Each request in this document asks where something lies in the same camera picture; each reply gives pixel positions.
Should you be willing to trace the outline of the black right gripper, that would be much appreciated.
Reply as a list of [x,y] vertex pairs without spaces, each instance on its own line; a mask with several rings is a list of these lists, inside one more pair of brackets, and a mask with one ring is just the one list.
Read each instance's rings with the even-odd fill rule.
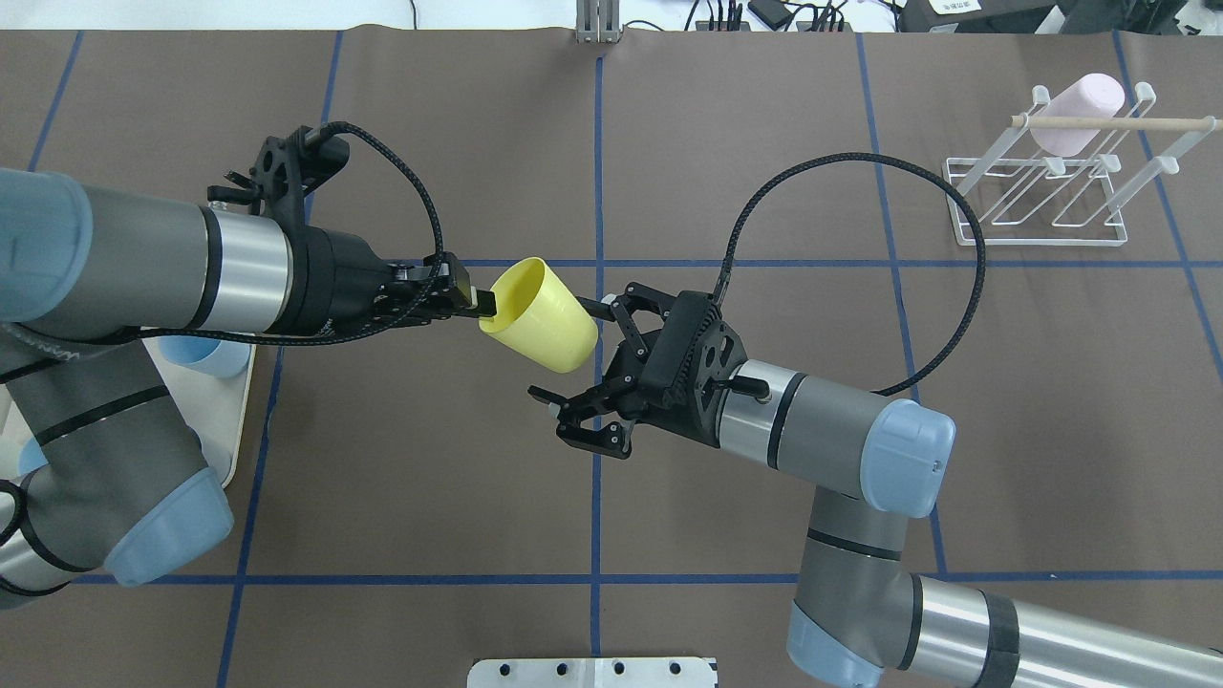
[[[722,318],[715,295],[695,290],[668,293],[627,284],[603,299],[580,296],[582,309],[612,323],[621,340],[607,349],[612,378],[567,398],[530,386],[556,422],[555,435],[569,447],[627,459],[636,423],[718,448],[724,380],[747,360],[742,340]],[[660,319],[643,330],[640,313]]]

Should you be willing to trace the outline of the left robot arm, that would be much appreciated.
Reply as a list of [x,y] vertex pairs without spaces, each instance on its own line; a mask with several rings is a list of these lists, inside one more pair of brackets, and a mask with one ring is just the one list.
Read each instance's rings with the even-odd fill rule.
[[147,340],[309,347],[495,313],[450,253],[395,263],[311,226],[319,183],[274,163],[196,205],[2,170],[2,386],[45,457],[2,481],[4,610],[93,569],[147,584],[234,528]]

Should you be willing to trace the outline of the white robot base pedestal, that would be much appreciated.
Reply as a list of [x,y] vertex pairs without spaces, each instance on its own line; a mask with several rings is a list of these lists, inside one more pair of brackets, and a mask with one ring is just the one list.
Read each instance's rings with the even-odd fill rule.
[[719,687],[714,657],[490,657],[467,687]]

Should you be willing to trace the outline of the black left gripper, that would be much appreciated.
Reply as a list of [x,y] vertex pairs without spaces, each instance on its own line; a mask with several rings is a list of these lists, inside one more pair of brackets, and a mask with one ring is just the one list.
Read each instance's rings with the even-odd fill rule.
[[294,230],[287,241],[284,335],[329,339],[497,314],[495,293],[476,291],[453,252],[419,262],[383,260],[357,236],[313,226]]

